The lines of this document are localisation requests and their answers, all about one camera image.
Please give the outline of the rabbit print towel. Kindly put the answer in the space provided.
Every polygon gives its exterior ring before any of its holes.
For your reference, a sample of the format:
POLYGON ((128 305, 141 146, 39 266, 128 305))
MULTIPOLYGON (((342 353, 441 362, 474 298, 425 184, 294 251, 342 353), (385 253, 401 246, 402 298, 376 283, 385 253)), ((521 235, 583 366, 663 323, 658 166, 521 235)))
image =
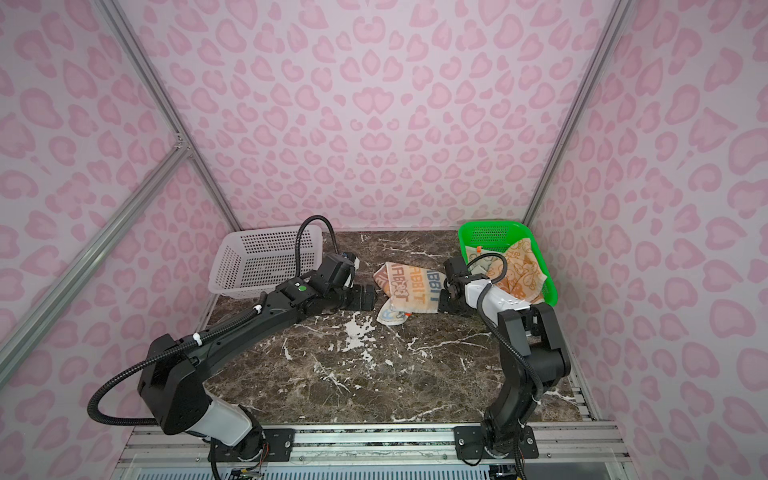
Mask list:
POLYGON ((387 297, 377 322, 398 326, 413 314, 438 312, 446 276, 432 269, 386 262, 374 273, 374 281, 387 297))

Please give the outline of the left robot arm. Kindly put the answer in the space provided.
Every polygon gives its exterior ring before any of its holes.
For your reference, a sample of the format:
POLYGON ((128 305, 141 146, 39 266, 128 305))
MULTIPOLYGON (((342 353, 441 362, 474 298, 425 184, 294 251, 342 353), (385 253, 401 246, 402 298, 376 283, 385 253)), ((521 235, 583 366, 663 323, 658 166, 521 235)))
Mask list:
POLYGON ((257 342, 309 317, 373 310, 376 288, 355 283, 355 271, 347 255, 328 254, 318 269, 262 293, 254 306, 228 320, 179 340, 170 335, 154 340, 138 383, 152 424, 166 435, 202 436, 243 459, 259 454, 265 437, 258 420, 210 393, 205 382, 257 342))

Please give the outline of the white perforated plastic basket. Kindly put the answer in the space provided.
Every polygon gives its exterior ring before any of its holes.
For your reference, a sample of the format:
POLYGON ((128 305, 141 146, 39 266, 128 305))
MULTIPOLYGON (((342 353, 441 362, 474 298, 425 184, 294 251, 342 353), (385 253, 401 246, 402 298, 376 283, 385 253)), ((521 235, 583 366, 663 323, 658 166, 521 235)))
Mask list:
POLYGON ((320 266, 322 230, 309 225, 239 231, 228 234, 219 247, 209 275, 211 293, 233 299, 256 298, 295 276, 295 253, 301 272, 320 266))

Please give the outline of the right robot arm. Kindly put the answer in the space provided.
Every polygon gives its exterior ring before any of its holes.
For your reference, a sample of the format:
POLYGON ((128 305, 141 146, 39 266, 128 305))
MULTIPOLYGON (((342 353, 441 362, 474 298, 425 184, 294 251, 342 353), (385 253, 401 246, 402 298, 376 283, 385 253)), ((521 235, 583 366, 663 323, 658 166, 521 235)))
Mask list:
POLYGON ((500 345, 504 383, 479 426, 480 440, 457 439, 466 459, 535 458, 536 440, 528 422, 544 394, 571 372, 570 354, 553 307, 520 300, 494 278, 470 271, 461 257, 444 262, 446 278, 438 311, 477 314, 500 345))

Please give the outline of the green plastic basket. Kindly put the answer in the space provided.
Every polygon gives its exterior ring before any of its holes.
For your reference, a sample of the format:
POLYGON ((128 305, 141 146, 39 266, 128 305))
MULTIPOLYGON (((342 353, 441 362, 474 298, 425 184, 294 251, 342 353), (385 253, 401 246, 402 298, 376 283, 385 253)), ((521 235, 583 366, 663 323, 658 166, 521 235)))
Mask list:
POLYGON ((482 247, 484 250, 503 254, 508 247, 523 238, 531 239, 532 249, 538 260, 539 266, 548 276, 543 287, 543 302, 551 306, 556 306, 558 302, 556 287, 550 277, 549 269, 537 241, 528 227, 519 222, 510 220, 481 220, 468 222, 462 225, 458 231, 460 251, 467 261, 469 260, 466 253, 464 253, 466 246, 482 247))

